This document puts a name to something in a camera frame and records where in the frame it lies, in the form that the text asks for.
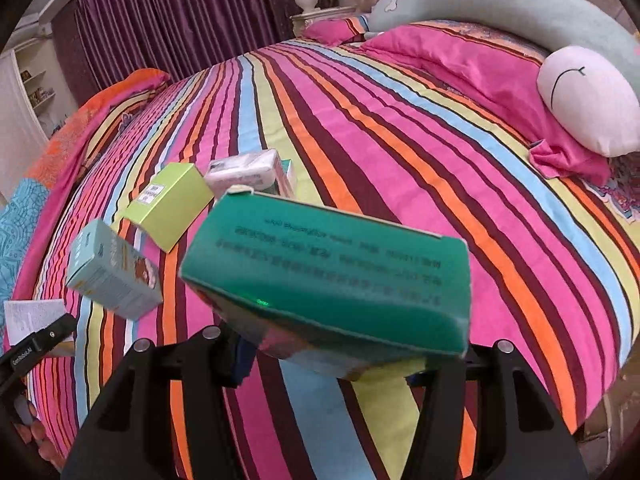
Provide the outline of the person's hand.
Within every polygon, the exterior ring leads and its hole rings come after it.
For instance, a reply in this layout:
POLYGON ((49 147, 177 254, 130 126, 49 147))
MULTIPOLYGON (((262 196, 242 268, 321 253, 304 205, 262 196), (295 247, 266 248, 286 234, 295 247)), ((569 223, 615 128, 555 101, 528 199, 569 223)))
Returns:
POLYGON ((15 429, 23 441, 26 444, 34 442, 37 445, 39 456, 50 463, 58 472, 61 472, 65 465, 65 458, 47 436, 46 428, 37 417, 35 405, 24 396, 19 396, 14 402, 14 408, 23 421, 21 424, 15 425, 15 429))

